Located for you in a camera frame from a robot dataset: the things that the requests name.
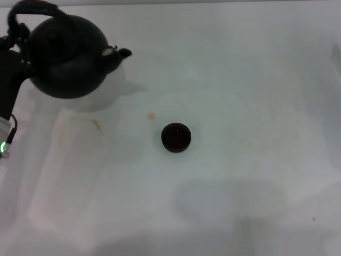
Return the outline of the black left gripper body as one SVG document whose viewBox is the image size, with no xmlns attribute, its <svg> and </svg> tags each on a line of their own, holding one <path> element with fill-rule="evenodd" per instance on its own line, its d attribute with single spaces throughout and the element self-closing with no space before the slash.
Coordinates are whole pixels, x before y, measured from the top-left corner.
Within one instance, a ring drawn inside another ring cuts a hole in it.
<svg viewBox="0 0 341 256">
<path fill-rule="evenodd" d="M 21 84 L 33 73 L 30 55 L 0 50 L 0 117 L 10 118 Z"/>
</svg>

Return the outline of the black round teapot with handle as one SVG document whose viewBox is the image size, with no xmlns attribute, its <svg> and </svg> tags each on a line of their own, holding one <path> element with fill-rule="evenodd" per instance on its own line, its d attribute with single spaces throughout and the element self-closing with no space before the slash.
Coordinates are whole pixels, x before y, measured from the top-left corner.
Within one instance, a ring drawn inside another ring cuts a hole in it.
<svg viewBox="0 0 341 256">
<path fill-rule="evenodd" d="M 8 35 L 18 38 L 19 24 L 30 30 L 31 82 L 43 93 L 76 99 L 96 90 L 106 76 L 132 55 L 109 45 L 89 20 L 68 15 L 46 1 L 21 0 L 7 16 Z"/>
</svg>

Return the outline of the small dark brown teacup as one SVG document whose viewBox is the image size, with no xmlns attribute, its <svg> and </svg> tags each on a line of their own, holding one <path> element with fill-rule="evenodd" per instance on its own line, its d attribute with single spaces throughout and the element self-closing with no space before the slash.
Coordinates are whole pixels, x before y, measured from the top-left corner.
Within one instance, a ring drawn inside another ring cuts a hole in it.
<svg viewBox="0 0 341 256">
<path fill-rule="evenodd" d="M 161 132 L 161 141 L 166 150 L 171 153 L 185 151 L 191 142 L 191 131 L 182 123 L 170 123 Z"/>
</svg>

